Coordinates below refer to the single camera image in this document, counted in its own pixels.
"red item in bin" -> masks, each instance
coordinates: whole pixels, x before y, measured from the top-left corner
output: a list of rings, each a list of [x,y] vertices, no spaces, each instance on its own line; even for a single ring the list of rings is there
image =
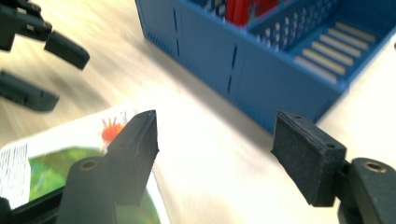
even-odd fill
[[[250,18],[259,17],[277,4],[278,0],[227,0],[225,20],[244,26]]]

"red object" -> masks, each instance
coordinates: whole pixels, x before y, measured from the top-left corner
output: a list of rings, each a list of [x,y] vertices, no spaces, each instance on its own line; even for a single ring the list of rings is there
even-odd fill
[[[225,20],[244,26],[277,5],[278,0],[227,0]]]
[[[102,139],[107,142],[112,142],[117,135],[121,132],[123,125],[121,124],[111,124],[104,128],[102,131]]]

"screw hole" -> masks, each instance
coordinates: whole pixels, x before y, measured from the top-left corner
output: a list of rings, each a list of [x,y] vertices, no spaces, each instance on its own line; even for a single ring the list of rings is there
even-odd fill
[[[373,161],[367,161],[364,164],[364,167],[366,167],[368,170],[371,170],[373,172],[377,173],[385,173],[387,171],[387,168],[382,166],[379,163],[373,162]]]
[[[85,161],[80,166],[79,169],[81,171],[90,171],[98,166],[98,161]]]

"blue plastic bin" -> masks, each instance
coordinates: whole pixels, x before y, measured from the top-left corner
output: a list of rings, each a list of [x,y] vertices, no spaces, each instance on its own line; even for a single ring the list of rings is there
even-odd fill
[[[394,0],[289,0],[246,27],[223,0],[136,0],[146,39],[274,131],[277,110],[317,122],[396,32]]]

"green illustration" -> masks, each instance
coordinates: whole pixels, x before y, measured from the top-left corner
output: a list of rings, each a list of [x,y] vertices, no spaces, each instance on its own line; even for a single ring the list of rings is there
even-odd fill
[[[63,187],[70,167],[88,157],[103,156],[96,148],[69,147],[57,152],[29,159],[31,166],[30,197],[32,201]],[[146,190],[140,206],[117,206],[119,223],[161,223],[155,206]]]

